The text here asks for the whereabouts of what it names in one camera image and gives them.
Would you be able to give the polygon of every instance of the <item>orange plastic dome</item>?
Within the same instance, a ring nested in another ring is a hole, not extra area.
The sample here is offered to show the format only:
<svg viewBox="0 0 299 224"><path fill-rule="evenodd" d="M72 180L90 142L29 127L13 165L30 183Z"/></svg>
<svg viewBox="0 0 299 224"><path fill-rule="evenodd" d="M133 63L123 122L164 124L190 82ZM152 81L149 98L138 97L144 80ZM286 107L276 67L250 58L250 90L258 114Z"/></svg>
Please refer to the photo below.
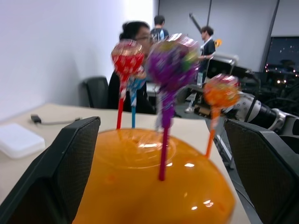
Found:
<svg viewBox="0 0 299 224"><path fill-rule="evenodd" d="M206 157L169 138L158 180L162 135L143 129L99 133L74 224L226 224L235 200Z"/></svg>

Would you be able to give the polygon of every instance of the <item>purple lollipop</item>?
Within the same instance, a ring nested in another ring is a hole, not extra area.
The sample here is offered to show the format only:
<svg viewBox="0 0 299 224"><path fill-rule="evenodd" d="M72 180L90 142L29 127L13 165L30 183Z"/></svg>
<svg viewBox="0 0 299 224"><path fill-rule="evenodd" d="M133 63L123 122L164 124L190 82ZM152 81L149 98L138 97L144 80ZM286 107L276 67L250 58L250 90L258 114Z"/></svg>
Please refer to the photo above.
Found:
<svg viewBox="0 0 299 224"><path fill-rule="evenodd" d="M198 64L198 44L182 34L172 35L159 42L149 54L146 69L154 82L160 86L162 101L163 147L159 179L165 179L165 161L168 131L174 115L174 100L178 90L195 76Z"/></svg>

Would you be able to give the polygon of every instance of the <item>black hair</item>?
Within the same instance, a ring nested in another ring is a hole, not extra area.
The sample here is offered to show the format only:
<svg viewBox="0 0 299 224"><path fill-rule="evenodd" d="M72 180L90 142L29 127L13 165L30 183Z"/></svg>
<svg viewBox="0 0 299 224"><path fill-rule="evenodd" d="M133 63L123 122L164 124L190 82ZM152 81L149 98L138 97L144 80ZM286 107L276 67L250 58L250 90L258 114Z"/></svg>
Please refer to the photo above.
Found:
<svg viewBox="0 0 299 224"><path fill-rule="evenodd" d="M207 32L210 36L214 34L214 30L209 26L202 27L201 32L202 33Z"/></svg>
<svg viewBox="0 0 299 224"><path fill-rule="evenodd" d="M165 22L165 17L162 15L156 15L154 21L155 25L163 25L163 23Z"/></svg>
<svg viewBox="0 0 299 224"><path fill-rule="evenodd" d="M141 27L150 28L146 22L134 21L126 22L122 25L122 33L120 34L120 40L132 39L134 40Z"/></svg>

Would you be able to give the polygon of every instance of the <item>black shirt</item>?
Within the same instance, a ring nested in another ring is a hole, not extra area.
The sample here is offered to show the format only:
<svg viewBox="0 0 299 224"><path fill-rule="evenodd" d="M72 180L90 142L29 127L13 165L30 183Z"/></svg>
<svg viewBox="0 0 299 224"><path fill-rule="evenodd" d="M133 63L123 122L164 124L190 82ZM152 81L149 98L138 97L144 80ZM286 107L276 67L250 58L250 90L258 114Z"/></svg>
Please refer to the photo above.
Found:
<svg viewBox="0 0 299 224"><path fill-rule="evenodd" d="M120 78L115 72L113 72L109 82L109 88L108 88L108 108L109 109L118 109L119 97L120 97ZM137 90L136 100L137 100L136 113L156 114L154 108L147 100L146 83L143 85L141 89ZM129 92L127 92L126 94L123 110L127 112L131 112L131 99L130 99Z"/></svg>
<svg viewBox="0 0 299 224"><path fill-rule="evenodd" d="M203 48L203 51L202 51L201 55L211 55L211 54L213 54L215 51L216 51L216 50L215 50L215 43L214 43L214 41L211 39L211 40L209 40L209 41L205 44L205 46L204 46L204 48ZM199 72L205 72L205 71L206 71L208 61L209 61L208 59L205 59L205 60L203 60L203 61L200 62L200 64L199 64Z"/></svg>
<svg viewBox="0 0 299 224"><path fill-rule="evenodd" d="M150 33L152 34L155 42L165 40L169 36L167 29L161 28L154 28Z"/></svg>

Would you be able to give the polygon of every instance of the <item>blue lollipop stick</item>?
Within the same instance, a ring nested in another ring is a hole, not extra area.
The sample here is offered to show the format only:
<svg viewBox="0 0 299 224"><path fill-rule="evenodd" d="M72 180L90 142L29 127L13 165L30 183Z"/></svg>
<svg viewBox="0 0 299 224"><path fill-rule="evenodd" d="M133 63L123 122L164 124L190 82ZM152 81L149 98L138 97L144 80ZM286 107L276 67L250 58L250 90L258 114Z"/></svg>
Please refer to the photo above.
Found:
<svg viewBox="0 0 299 224"><path fill-rule="evenodd" d="M128 89L130 91L130 97L131 97L131 107L132 107L132 128L135 128L136 126L136 96L137 96L137 90L141 89L143 85L145 84L145 78L135 78L130 77L128 82Z"/></svg>

